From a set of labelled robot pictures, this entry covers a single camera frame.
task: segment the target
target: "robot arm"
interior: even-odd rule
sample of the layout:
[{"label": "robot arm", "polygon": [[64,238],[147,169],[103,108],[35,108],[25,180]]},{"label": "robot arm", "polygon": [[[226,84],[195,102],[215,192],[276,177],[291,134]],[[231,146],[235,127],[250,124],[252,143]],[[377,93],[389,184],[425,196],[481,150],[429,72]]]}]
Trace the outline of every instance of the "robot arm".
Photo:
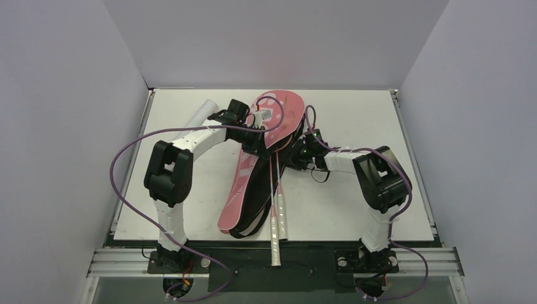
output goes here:
[{"label": "robot arm", "polygon": [[[221,124],[206,120],[203,125]],[[192,187],[193,163],[203,153],[225,140],[226,129],[206,129],[191,132],[172,142],[159,141],[153,148],[144,185],[154,199],[158,222],[181,244],[187,241],[182,202]],[[158,243],[168,251],[180,250],[162,231]]]},{"label": "robot arm", "polygon": [[[155,201],[158,222],[166,232],[160,232],[157,252],[160,257],[170,261],[184,260],[180,258],[180,246],[167,238],[166,234],[180,244],[187,241],[183,225],[182,202],[192,188],[193,164],[203,153],[212,147],[232,139],[242,145],[245,152],[268,158],[271,151],[265,147],[265,136],[262,132],[248,132],[246,129],[259,129],[259,126],[248,127],[245,124],[250,112],[248,105],[232,99],[228,109],[212,114],[203,126],[207,129],[188,133],[172,142],[159,141],[153,147],[148,169],[144,178],[144,186]],[[242,127],[211,129],[215,125]]]},{"label": "robot arm", "polygon": [[[314,136],[322,141],[319,129],[315,129],[313,134],[307,132],[304,140],[298,142],[291,152],[288,166],[304,170],[309,163],[314,163],[318,169],[326,172],[355,174],[370,207],[360,240],[369,253],[386,250],[389,248],[389,219],[399,210],[408,195],[403,179],[385,160],[373,153],[328,151]],[[408,180],[388,147],[382,146],[376,150],[395,164]]]}]

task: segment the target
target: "black bracket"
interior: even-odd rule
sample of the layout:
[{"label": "black bracket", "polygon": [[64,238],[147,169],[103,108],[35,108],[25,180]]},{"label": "black bracket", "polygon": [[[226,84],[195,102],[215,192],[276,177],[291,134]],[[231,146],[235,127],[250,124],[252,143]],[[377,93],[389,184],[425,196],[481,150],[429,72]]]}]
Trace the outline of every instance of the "black bracket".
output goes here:
[{"label": "black bracket", "polygon": [[[170,171],[166,165],[175,163]],[[188,150],[173,146],[170,142],[159,141],[153,147],[148,170],[144,178],[144,187],[149,196],[160,200],[173,208],[182,203],[192,188],[194,155]]]},{"label": "black bracket", "polygon": [[375,253],[360,250],[334,251],[337,274],[377,274],[385,270],[390,274],[399,272],[398,265],[390,264],[390,257],[397,259],[395,252],[388,248]]},{"label": "black bracket", "polygon": [[[389,147],[382,146],[376,150],[395,164],[410,182],[406,172]],[[363,197],[371,208],[386,213],[391,207],[403,204],[408,195],[407,187],[397,171],[385,160],[374,153],[368,153],[356,157],[353,164]]]}]

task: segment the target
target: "gray wall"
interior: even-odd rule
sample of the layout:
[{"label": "gray wall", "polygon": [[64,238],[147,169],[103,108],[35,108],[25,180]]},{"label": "gray wall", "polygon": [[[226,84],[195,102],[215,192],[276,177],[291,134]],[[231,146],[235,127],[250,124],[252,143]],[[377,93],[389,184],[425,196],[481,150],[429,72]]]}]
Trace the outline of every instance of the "gray wall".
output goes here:
[{"label": "gray wall", "polygon": [[472,303],[536,303],[537,5],[451,0],[401,87],[441,237]]},{"label": "gray wall", "polygon": [[75,303],[147,88],[101,1],[4,0],[0,92],[0,303]]},{"label": "gray wall", "polygon": [[104,0],[150,87],[401,86],[448,0]]}]

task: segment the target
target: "purple cable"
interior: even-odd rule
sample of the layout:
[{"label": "purple cable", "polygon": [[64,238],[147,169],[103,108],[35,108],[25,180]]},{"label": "purple cable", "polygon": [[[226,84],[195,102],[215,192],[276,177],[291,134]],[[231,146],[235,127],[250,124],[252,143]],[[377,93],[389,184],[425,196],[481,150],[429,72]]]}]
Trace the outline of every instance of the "purple cable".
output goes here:
[{"label": "purple cable", "polygon": [[[264,133],[264,132],[270,132],[272,130],[275,130],[276,128],[278,128],[282,122],[284,121],[284,107],[283,105],[280,103],[280,101],[272,96],[263,96],[263,97],[260,97],[257,99],[257,103],[259,103],[259,101],[263,100],[263,99],[272,99],[274,100],[278,106],[280,107],[281,111],[282,111],[282,117],[280,118],[280,121],[272,128],[269,128],[269,129],[265,129],[265,130],[260,130],[260,129],[249,129],[249,128],[244,128],[244,127],[237,127],[237,126],[234,126],[234,125],[209,125],[209,126],[202,126],[202,127],[186,127],[186,128],[171,128],[171,129],[162,129],[162,130],[157,130],[157,131],[153,131],[153,132],[150,132],[150,133],[147,133],[145,135],[142,135],[136,139],[134,139],[133,141],[131,141],[130,143],[126,144],[124,147],[122,147],[119,152],[114,156],[114,158],[112,159],[112,162],[110,163],[110,172],[109,172],[109,176],[110,176],[110,184],[112,185],[112,189],[114,190],[115,194],[118,196],[118,198],[125,204],[127,205],[127,207],[129,207],[132,211],[134,211],[135,213],[137,213],[138,215],[140,215],[141,217],[143,217],[144,219],[148,220],[149,222],[151,222],[153,225],[155,225],[159,230],[161,230],[162,232],[167,232],[166,229],[164,229],[164,227],[162,227],[162,225],[160,225],[159,223],[155,222],[151,217],[147,216],[146,214],[144,214],[142,211],[138,210],[135,206],[132,206],[126,199],[123,195],[121,195],[121,192],[119,191],[119,189],[117,188],[117,185],[114,181],[114,167],[116,165],[116,162],[119,158],[119,156],[121,156],[121,154],[123,154],[123,152],[125,152],[125,150],[127,150],[129,147],[131,147],[133,144],[141,141],[142,139],[144,138],[147,138],[147,137],[150,137],[150,136],[153,136],[153,135],[157,135],[157,134],[160,134],[160,133],[166,133],[166,132],[180,132],[180,131],[197,131],[197,130],[206,130],[207,128],[209,129],[234,129],[234,130],[244,130],[244,131],[248,131],[248,132],[254,132],[254,133]],[[177,246],[181,247],[181,249],[183,250],[186,250],[190,253],[194,253],[195,255],[197,256],[200,256],[202,258],[207,258],[209,259],[210,261],[218,264],[219,266],[221,266],[225,271],[227,271],[229,273],[229,279],[227,280],[226,283],[224,283],[222,286],[220,286],[219,288],[217,288],[216,290],[204,295],[204,296],[199,296],[197,298],[193,298],[193,299],[186,299],[186,300],[182,300],[180,298],[177,299],[177,301],[181,301],[181,302],[194,302],[194,301],[199,301],[199,300],[202,300],[202,299],[205,299],[205,298],[208,298],[210,296],[213,296],[215,295],[216,293],[218,293],[219,291],[223,290],[224,288],[226,288],[229,283],[231,282],[231,278],[233,276],[233,273],[231,272],[231,270],[229,268],[227,268],[227,266],[225,266],[222,262],[216,260],[215,258],[212,258],[208,255],[204,255],[203,253],[201,252],[198,252],[194,249],[190,249],[188,248],[187,246],[184,246],[183,244],[181,244],[180,242],[176,241],[171,235],[169,235],[168,233],[165,233],[166,237],[171,241],[173,242],[173,244],[176,244]],[[173,288],[179,286],[179,284],[176,284],[176,285],[173,285],[172,287],[170,287],[166,293],[169,294],[171,290],[173,290]]]},{"label": "purple cable", "polygon": [[[315,117],[317,116],[316,114],[316,111],[315,111],[315,108],[312,106],[312,105],[308,105],[306,106],[305,108],[305,116],[306,116],[306,124],[308,125],[308,130],[314,134],[313,132],[313,128],[312,128],[312,125],[310,124],[310,119],[308,117],[308,109],[312,109],[313,110],[313,114],[315,115]],[[393,168],[398,174],[399,176],[401,177],[401,179],[403,180],[403,183],[405,184],[405,187],[407,187],[407,191],[408,191],[408,200],[407,200],[407,204],[405,204],[405,206],[403,208],[401,208],[401,210],[399,210],[398,212],[396,212],[394,215],[392,215],[390,218],[389,218],[389,221],[391,222],[389,227],[388,227],[388,239],[389,239],[389,242],[390,244],[392,244],[392,246],[394,247],[397,247],[397,248],[401,248],[401,249],[404,249],[404,250],[408,250],[410,252],[413,252],[415,253],[416,255],[418,255],[422,260],[423,260],[423,264],[425,264],[425,276],[423,278],[423,281],[421,282],[421,284],[416,287],[414,290],[412,290],[411,292],[409,293],[406,293],[406,294],[402,294],[400,296],[388,296],[388,297],[385,297],[385,298],[373,298],[371,296],[368,296],[367,294],[365,294],[360,288],[358,288],[358,290],[360,292],[362,292],[363,294],[365,294],[365,297],[367,299],[370,299],[370,300],[378,300],[378,301],[384,301],[384,300],[397,300],[397,299],[402,299],[402,298],[406,298],[406,297],[409,297],[409,296],[412,296],[413,294],[415,294],[416,292],[418,292],[420,289],[423,288],[423,286],[425,286],[425,283],[427,282],[427,279],[429,277],[429,265],[427,264],[427,260],[425,259],[425,257],[419,253],[418,251],[412,249],[412,248],[409,248],[409,247],[406,247],[406,246],[403,246],[403,245],[399,245],[397,243],[395,243],[394,241],[392,241],[391,239],[391,233],[392,233],[392,230],[393,230],[393,220],[401,215],[401,213],[405,212],[409,207],[410,207],[410,203],[412,202],[412,187],[410,186],[410,182],[408,181],[407,177],[405,174],[403,174],[403,172],[401,171],[401,169],[399,169],[391,160],[389,160],[388,158],[386,158],[384,155],[382,155],[382,153],[378,152],[377,150],[375,149],[371,149],[371,148],[359,148],[359,149],[336,149],[336,148],[331,148],[329,146],[327,146],[324,142],[322,142],[320,139],[318,139],[316,136],[314,136],[313,138],[315,138],[315,140],[323,147],[325,147],[326,149],[330,150],[330,151],[334,151],[334,152],[337,152],[337,151],[340,151],[340,152],[360,152],[360,151],[368,151],[368,152],[371,152],[375,155],[377,155],[378,157],[382,158],[386,163],[388,163],[388,165],[390,165],[391,168]]]}]

